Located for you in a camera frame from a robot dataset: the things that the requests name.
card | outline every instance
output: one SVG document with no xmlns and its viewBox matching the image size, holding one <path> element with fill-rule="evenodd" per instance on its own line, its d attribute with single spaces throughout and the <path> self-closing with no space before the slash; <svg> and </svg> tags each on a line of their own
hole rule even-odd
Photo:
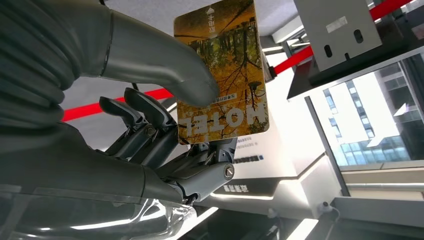
<svg viewBox="0 0 424 240">
<path fill-rule="evenodd" d="M 207 107 L 177 101 L 181 144 L 265 132 L 269 128 L 262 53 L 253 0 L 223 0 L 174 22 L 174 36 L 209 67 L 220 94 Z"/>
</svg>

metal plate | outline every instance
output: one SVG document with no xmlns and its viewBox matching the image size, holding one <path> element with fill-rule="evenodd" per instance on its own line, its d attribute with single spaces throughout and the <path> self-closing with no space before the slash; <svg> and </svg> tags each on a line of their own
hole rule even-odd
<svg viewBox="0 0 424 240">
<path fill-rule="evenodd" d="M 320 71 L 382 44 L 366 1 L 294 0 Z"/>
</svg>

glass facade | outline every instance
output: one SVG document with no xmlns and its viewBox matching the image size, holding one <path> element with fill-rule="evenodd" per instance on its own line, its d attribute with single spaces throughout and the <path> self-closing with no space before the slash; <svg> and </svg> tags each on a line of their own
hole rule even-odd
<svg viewBox="0 0 424 240">
<path fill-rule="evenodd" d="M 397 62 L 311 95 L 339 166 L 424 160 L 424 123 Z"/>
</svg>

gray plastic cover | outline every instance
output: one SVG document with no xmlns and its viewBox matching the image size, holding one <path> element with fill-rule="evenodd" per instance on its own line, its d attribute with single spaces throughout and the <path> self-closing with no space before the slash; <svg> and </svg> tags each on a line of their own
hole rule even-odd
<svg viewBox="0 0 424 240">
<path fill-rule="evenodd" d="M 195 221 L 191 206 L 163 200 L 127 203 L 27 195 L 0 185 L 2 240 L 172 240 Z"/>
<path fill-rule="evenodd" d="M 1 142 L 17 132 L 4 128 L 60 122 L 80 76 L 158 84 L 194 106 L 219 94 L 190 47 L 96 0 L 2 0 L 0 23 Z"/>
</svg>

ceiling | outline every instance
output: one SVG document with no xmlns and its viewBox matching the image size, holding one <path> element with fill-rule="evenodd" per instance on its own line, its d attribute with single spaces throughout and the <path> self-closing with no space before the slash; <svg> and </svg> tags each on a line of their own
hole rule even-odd
<svg viewBox="0 0 424 240">
<path fill-rule="evenodd" d="M 218 0 L 106 0 L 118 12 L 151 25 L 169 35 L 174 19 Z M 271 35 L 297 15 L 293 0 L 255 0 L 259 34 Z"/>
</svg>

